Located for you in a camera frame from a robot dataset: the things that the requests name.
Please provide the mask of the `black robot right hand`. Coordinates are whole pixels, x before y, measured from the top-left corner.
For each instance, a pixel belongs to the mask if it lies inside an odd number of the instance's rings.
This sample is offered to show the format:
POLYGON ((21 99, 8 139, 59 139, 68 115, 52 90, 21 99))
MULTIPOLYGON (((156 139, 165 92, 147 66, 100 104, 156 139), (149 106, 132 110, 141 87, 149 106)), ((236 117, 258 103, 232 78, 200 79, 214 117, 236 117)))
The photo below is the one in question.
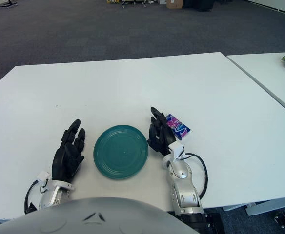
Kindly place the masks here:
POLYGON ((151 124, 149 127, 148 145, 163 156, 170 154, 169 145, 176 141, 172 129, 167 125, 166 117, 155 107, 151 107, 151 124))

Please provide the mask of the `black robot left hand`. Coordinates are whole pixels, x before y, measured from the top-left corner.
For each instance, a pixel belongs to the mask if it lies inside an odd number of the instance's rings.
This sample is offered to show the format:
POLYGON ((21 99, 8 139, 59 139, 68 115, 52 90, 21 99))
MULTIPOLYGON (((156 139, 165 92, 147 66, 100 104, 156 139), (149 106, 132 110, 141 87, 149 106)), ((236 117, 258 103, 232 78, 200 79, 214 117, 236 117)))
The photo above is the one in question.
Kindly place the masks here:
POLYGON ((85 146, 85 130, 80 124, 79 119, 75 120, 62 135, 52 163, 53 180, 71 183, 84 160, 81 153, 85 146))

